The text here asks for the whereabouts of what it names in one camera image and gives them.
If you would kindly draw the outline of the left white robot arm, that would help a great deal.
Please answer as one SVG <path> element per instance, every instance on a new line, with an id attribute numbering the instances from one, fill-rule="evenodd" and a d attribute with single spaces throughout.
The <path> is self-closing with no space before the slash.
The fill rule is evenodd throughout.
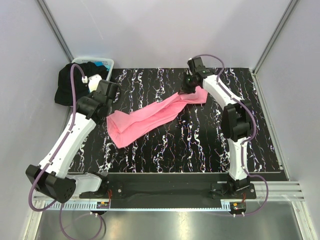
<path id="1" fill-rule="evenodd" d="M 110 114 L 119 84 L 101 79 L 89 95 L 76 103 L 76 112 L 48 155 L 38 164 L 29 165 L 25 174 L 32 187 L 61 204 L 72 196 L 91 192 L 97 198 L 108 193 L 98 173 L 69 174 L 68 170 L 85 138 Z"/>

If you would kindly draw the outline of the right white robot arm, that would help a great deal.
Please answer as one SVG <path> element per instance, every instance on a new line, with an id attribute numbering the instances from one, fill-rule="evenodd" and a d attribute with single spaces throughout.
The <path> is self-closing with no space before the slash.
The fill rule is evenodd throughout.
<path id="1" fill-rule="evenodd" d="M 187 61 L 189 73 L 182 81 L 180 95 L 194 93 L 196 87 L 206 90 L 222 108 L 221 131 L 228 141 L 230 166 L 228 180 L 220 189 L 211 190 L 220 196 L 228 194 L 239 198 L 250 186 L 247 164 L 248 142 L 255 137 L 257 126 L 251 112 L 251 102 L 233 93 L 220 79 L 224 71 L 215 73 L 205 67 L 203 55 L 197 55 Z"/>

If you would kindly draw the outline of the pink t shirt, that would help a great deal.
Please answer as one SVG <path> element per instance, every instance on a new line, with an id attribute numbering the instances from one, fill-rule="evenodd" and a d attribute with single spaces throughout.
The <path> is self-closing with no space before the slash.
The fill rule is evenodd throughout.
<path id="1" fill-rule="evenodd" d="M 139 110 L 116 110 L 106 118 L 107 133 L 117 148 L 124 148 L 151 130 L 173 121 L 188 104 L 204 104 L 208 92 L 197 86 L 195 93 L 178 94 L 153 102 Z"/>

